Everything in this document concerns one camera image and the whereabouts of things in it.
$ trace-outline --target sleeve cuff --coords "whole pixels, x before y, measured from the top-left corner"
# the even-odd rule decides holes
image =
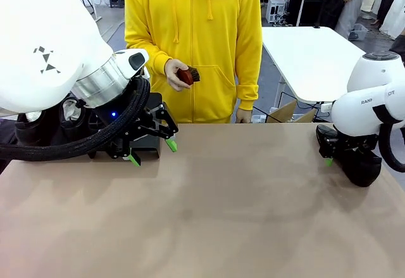
[[[254,101],[245,101],[242,99],[242,100],[240,100],[239,108],[242,110],[252,110],[253,104],[254,104]]]
[[[165,75],[165,65],[166,65],[166,62],[170,59],[171,59],[171,57],[164,53],[157,55],[157,57],[154,59],[154,69],[158,73]]]

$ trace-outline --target corrugated black hose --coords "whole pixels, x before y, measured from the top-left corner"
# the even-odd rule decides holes
[[[54,161],[74,158],[97,151],[121,134],[133,123],[145,108],[149,98],[150,84],[143,78],[133,79],[136,92],[127,109],[111,124],[97,134],[60,146],[28,147],[0,144],[0,159],[21,161]]]
[[[380,148],[382,158],[387,162],[389,167],[397,172],[405,172],[405,164],[398,161],[392,153],[390,143],[391,130],[391,124],[381,124],[380,134],[378,136],[378,147]],[[401,132],[405,142],[405,129],[401,128]]]

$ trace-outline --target brush bristles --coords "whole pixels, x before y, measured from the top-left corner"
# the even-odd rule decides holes
[[[189,66],[189,72],[191,73],[191,77],[194,82],[200,81],[200,73],[198,73],[198,70],[196,68]]]

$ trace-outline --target yellow sleeve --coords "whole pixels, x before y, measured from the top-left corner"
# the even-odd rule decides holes
[[[145,49],[149,54],[146,66],[155,74],[165,74],[166,62],[171,58],[154,44],[147,26],[143,0],[125,0],[125,41],[127,48]]]
[[[263,47],[260,0],[242,0],[237,26],[237,97],[240,109],[252,110],[254,101],[259,98],[258,79]]]

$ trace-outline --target black bag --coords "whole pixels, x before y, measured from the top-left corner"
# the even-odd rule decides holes
[[[344,0],[325,0],[325,8],[321,15],[320,25],[335,29],[344,7]]]

